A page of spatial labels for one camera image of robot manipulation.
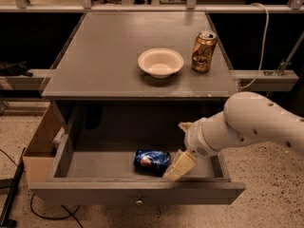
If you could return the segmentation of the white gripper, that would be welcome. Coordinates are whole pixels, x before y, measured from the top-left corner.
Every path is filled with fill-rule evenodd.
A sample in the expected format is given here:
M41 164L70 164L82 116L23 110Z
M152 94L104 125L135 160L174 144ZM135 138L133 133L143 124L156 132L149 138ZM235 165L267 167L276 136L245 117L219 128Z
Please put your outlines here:
M167 181L177 181L197 164L197 158L211 158L218 152L211 148L204 139L202 127L205 118L195 122L179 123L178 127L184 131L184 145L188 151L179 150L163 174Z

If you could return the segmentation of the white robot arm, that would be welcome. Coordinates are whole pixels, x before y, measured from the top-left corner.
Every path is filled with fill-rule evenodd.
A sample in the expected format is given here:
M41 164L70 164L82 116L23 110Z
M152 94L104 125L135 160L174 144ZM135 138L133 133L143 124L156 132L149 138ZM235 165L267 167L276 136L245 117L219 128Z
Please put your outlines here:
M178 151L163 177L177 181L197 165L198 159L216 156L230 147L274 142L304 154L304 119L254 92L239 92L209 118L180 123L183 151Z

